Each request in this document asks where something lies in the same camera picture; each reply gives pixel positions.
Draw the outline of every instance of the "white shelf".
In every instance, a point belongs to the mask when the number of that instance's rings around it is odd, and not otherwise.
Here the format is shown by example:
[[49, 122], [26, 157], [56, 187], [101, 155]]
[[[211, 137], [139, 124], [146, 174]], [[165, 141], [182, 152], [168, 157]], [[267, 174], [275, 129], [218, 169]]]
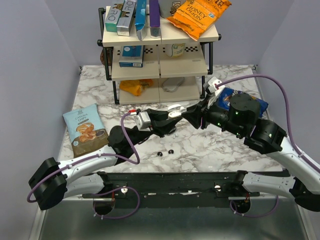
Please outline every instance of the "white shelf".
[[140, 96], [135, 96], [130, 92], [119, 89], [119, 103], [121, 105], [126, 104], [150, 104], [159, 103], [159, 87], [158, 79], [152, 79], [153, 85], [145, 89]]
[[208, 74], [206, 61], [199, 43], [187, 43], [184, 53], [169, 57], [165, 45], [159, 45], [160, 71], [162, 78], [205, 76]]
[[[183, 44], [196, 42], [181, 28], [177, 28], [167, 19], [160, 17], [160, 24], [162, 44]], [[218, 40], [219, 34], [216, 26], [212, 25], [200, 36], [198, 42], [216, 42]]]
[[153, 45], [146, 45], [143, 57], [143, 67], [120, 67], [120, 46], [113, 48], [112, 57], [112, 80], [138, 80], [138, 79], [158, 79], [159, 65], [158, 65], [158, 47]]
[[175, 92], [167, 92], [162, 88], [162, 84], [166, 78], [159, 79], [159, 96], [160, 102], [176, 102], [186, 100], [198, 100], [200, 98], [198, 85], [194, 76], [186, 77], [184, 82], [178, 87]]
[[[105, 16], [108, 15], [110, 6], [105, 8]], [[141, 45], [157, 45], [161, 44], [161, 38], [151, 38], [150, 28], [149, 28], [149, 15], [147, 15], [147, 35], [140, 41], [137, 37], [136, 27], [133, 20], [130, 36], [118, 36], [116, 32], [107, 31], [106, 28], [103, 30], [102, 45], [104, 47], [114, 47], [114, 46], [141, 46]]]
[[200, 93], [196, 78], [186, 77], [184, 82], [175, 92], [167, 92], [162, 88], [162, 84], [167, 78], [153, 79], [153, 86], [145, 89], [140, 96], [134, 96], [130, 92], [119, 90], [119, 103], [127, 104], [150, 104], [167, 103], [186, 100], [198, 100]]

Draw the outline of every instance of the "blue snack bag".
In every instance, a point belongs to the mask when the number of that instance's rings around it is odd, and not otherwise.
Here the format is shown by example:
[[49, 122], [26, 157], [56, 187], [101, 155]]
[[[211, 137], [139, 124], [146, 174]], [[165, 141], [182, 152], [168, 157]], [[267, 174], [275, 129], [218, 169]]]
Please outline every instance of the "blue snack bag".
[[67, 112], [63, 114], [63, 118], [75, 158], [96, 151], [109, 143], [97, 104]]
[[[225, 110], [229, 110], [229, 105], [230, 105], [230, 98], [236, 94], [242, 94], [243, 91], [239, 91], [239, 90], [234, 90], [228, 87], [225, 87], [224, 90], [222, 91], [222, 93], [220, 94], [217, 102], [218, 102], [218, 106], [220, 108], [223, 108]], [[263, 101], [259, 98], [256, 98], [254, 96], [251, 96], [253, 99], [256, 99], [259, 103], [260, 103], [260, 115], [259, 117], [261, 118], [263, 113], [267, 110], [268, 107], [268, 103], [266, 101]]]

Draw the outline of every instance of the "snack box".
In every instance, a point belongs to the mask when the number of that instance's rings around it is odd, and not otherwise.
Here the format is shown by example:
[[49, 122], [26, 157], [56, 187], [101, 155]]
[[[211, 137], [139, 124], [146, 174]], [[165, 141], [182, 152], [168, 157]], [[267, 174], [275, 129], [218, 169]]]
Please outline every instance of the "snack box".
[[117, 24], [124, 6], [124, 0], [114, 0], [110, 6], [109, 12], [105, 17], [104, 25], [108, 32], [117, 32]]
[[121, 11], [121, 16], [116, 25], [119, 36], [130, 36], [132, 22], [134, 19], [136, 0], [125, 0]]
[[142, 41], [147, 36], [147, 0], [138, 0], [135, 11], [136, 36]]
[[158, 0], [149, 0], [151, 38], [161, 38], [160, 10]]
[[122, 46], [120, 50], [120, 67], [142, 68], [145, 46]]

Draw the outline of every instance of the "cable clip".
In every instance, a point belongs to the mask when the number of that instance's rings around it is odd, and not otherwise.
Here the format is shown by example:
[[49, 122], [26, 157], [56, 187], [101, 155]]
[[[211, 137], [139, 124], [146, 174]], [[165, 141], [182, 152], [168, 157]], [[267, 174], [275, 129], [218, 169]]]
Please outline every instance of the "cable clip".
[[129, 110], [129, 113], [130, 113], [130, 116], [136, 116], [137, 110], [135, 110], [135, 109]]
[[301, 151], [301, 154], [298, 155], [298, 158], [301, 158], [302, 156], [305, 155], [305, 152], [304, 151]]

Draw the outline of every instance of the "cassava chips bag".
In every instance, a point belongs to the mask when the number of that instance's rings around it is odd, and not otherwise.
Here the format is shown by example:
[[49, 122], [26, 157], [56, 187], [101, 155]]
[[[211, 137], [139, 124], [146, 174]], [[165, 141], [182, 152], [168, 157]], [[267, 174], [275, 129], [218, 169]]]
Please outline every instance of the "cassava chips bag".
[[167, 19], [197, 41], [230, 5], [228, 0], [187, 0]]
[[96, 104], [63, 114], [74, 157], [91, 153], [107, 145], [108, 134]]

